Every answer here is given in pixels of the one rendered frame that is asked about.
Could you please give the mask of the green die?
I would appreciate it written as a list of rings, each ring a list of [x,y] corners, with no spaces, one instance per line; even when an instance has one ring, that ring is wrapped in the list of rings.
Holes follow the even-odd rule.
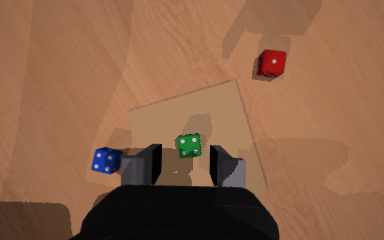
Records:
[[[199,133],[186,135],[180,135],[177,137],[179,157],[190,158],[201,156],[202,150]]]

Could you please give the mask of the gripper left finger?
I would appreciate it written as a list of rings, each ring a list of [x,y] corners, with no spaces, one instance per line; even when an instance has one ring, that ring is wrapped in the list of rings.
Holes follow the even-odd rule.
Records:
[[[162,169],[162,144],[151,144],[121,159],[121,186],[155,185]]]

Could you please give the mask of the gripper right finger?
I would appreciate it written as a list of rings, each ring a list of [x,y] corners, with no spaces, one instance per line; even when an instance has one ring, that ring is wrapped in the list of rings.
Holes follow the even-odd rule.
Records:
[[[233,158],[220,145],[210,145],[209,173],[214,186],[245,188],[246,161]]]

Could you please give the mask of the red die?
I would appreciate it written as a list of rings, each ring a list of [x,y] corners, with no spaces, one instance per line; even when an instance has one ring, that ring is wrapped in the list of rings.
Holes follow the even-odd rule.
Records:
[[[257,75],[278,77],[284,73],[286,52],[265,49],[259,56]]]

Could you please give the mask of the blue die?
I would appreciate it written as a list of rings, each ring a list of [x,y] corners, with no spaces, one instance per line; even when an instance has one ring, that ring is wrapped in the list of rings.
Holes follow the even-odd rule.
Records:
[[[119,170],[122,154],[120,150],[107,147],[96,149],[91,169],[111,175]]]

